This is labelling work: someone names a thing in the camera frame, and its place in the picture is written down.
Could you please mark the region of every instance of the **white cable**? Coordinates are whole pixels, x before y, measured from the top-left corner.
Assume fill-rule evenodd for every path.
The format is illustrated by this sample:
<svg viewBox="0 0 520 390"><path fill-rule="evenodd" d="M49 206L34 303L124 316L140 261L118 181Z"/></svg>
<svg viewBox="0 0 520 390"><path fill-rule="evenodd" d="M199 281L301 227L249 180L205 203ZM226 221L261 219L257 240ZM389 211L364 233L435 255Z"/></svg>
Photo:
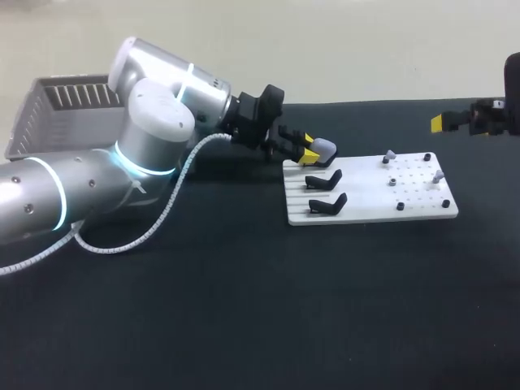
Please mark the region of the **white cable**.
<svg viewBox="0 0 520 390"><path fill-rule="evenodd" d="M192 164L193 159L197 155L198 151L204 146L205 144L213 141L213 140L226 140L230 141L231 136L228 134L212 134L210 136L207 136L206 138L202 139L198 144L195 145L192 152L189 154L188 158L186 159L186 162L184 163L184 166L182 168L182 171L180 172L179 179L177 180L177 184L173 188L173 192L171 193L170 200L166 204L166 207L164 207L164 210L159 215L159 218L157 221L152 225L152 227L141 237L139 237L137 240L134 240L130 242L129 244L120 246L118 248L109 248L109 249L103 249L103 248L96 248L92 245L87 244L83 238L81 238L79 228L77 228L78 223L72 224L73 230L76 233L75 238L77 243L83 248L88 250L89 252L93 252L95 254L120 254L121 252L126 252L127 250L130 250L132 248L135 248L138 245L141 245L143 242L148 240L156 231L157 229L163 224L164 220L170 213L171 207L173 206L173 202L177 198L177 194L179 193L180 186L182 185L184 178L186 174L188 173L189 166Z"/></svg>
<svg viewBox="0 0 520 390"><path fill-rule="evenodd" d="M72 230L69 233L67 233L67 235L64 238L58 240L55 244L51 245L49 248L47 248L43 252L40 252L36 256L32 256L31 258L28 258L27 260L24 260L17 264L13 264L12 266L4 266L0 268L0 276L9 275L17 271L21 271L43 260L50 254L53 254L62 246L64 246L67 242L74 238L74 235L81 229L81 225L83 225L83 222L75 223L75 226L72 227Z"/></svg>

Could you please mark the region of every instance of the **screw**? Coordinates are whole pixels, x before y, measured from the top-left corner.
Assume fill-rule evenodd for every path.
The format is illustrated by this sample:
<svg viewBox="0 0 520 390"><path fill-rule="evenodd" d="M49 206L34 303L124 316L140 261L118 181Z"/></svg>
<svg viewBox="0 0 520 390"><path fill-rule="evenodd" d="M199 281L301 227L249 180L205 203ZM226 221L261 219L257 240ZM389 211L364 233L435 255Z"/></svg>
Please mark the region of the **screw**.
<svg viewBox="0 0 520 390"><path fill-rule="evenodd" d="M27 214L32 214L34 212L34 206L31 203L28 203L27 205L24 206L24 211Z"/></svg>

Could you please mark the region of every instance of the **white joint cap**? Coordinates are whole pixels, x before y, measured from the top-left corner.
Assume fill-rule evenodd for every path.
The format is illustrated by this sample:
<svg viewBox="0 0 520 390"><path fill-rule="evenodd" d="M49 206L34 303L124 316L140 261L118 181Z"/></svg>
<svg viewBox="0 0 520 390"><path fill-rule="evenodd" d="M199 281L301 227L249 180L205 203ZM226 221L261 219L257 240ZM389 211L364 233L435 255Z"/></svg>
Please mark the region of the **white joint cap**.
<svg viewBox="0 0 520 390"><path fill-rule="evenodd" d="M119 78L123 72L124 64L127 62L128 52L132 48L136 39L137 38L135 37L129 37L124 40L115 56L112 66L110 67L110 73L108 74L108 88L110 88L112 92L116 92L115 90L117 89Z"/></svg>
<svg viewBox="0 0 520 390"><path fill-rule="evenodd" d="M189 108L168 87L150 79L139 80L133 87L128 113L135 125L165 141L186 142L195 129Z"/></svg>

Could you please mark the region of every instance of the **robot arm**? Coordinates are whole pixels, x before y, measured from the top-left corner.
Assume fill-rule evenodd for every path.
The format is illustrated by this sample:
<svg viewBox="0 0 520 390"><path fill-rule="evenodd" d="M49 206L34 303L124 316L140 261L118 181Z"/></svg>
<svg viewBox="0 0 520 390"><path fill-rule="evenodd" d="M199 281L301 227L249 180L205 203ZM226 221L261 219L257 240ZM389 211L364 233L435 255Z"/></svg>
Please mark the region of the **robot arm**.
<svg viewBox="0 0 520 390"><path fill-rule="evenodd" d="M130 37L119 49L108 76L108 85L126 102L133 85L148 78L171 90L193 113L198 129L218 129L232 136L234 143L269 157L280 152L300 164L330 165L336 146L287 128L273 132L282 115L284 91L268 85L260 97L241 93L232 96L231 85L173 54L141 39Z"/></svg>
<svg viewBox="0 0 520 390"><path fill-rule="evenodd" d="M431 120L431 132L454 132L469 125L470 135L520 135L520 53L504 66L505 100L479 99L463 112L445 111Z"/></svg>
<svg viewBox="0 0 520 390"><path fill-rule="evenodd" d="M180 169L195 128L218 129L237 144L305 165L326 167L337 154L330 141L272 131L282 115L281 89L234 97L227 82L140 39L123 43L108 84L125 105L112 147L0 165L0 243L155 202Z"/></svg>

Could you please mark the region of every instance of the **hole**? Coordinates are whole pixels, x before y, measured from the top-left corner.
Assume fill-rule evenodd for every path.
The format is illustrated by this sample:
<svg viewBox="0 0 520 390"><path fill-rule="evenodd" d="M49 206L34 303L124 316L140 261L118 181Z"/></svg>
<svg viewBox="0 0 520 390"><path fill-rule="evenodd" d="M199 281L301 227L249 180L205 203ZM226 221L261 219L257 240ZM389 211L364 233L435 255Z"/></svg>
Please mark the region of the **hole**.
<svg viewBox="0 0 520 390"><path fill-rule="evenodd" d="M108 104L111 104L111 97L108 96L108 89L106 89L106 84L102 85L103 91L105 92L105 98Z"/></svg>
<svg viewBox="0 0 520 390"><path fill-rule="evenodd" d="M94 90L94 95L96 95L97 104L101 105L101 98L99 97L98 89L96 88L96 85L91 85L92 89Z"/></svg>
<svg viewBox="0 0 520 390"><path fill-rule="evenodd" d="M72 89L74 89L74 93L76 94L76 98L78 99L80 106L83 106L83 102L81 101L80 92L78 91L77 85L73 85Z"/></svg>
<svg viewBox="0 0 520 390"><path fill-rule="evenodd" d="M28 203L27 205L24 206L24 211L27 213L27 214L32 214L34 212L34 206L33 204L31 203Z"/></svg>
<svg viewBox="0 0 520 390"><path fill-rule="evenodd" d="M68 92L67 86L65 86L65 85L63 86L63 91L65 91L65 96L67 97L68 105L70 107L72 107L72 99L71 99L71 95Z"/></svg>
<svg viewBox="0 0 520 390"><path fill-rule="evenodd" d="M87 97L87 101L89 102L89 106L92 106L92 101L90 100L90 94L89 94L89 90L87 89L87 86L82 85L82 87L83 87L84 95Z"/></svg>

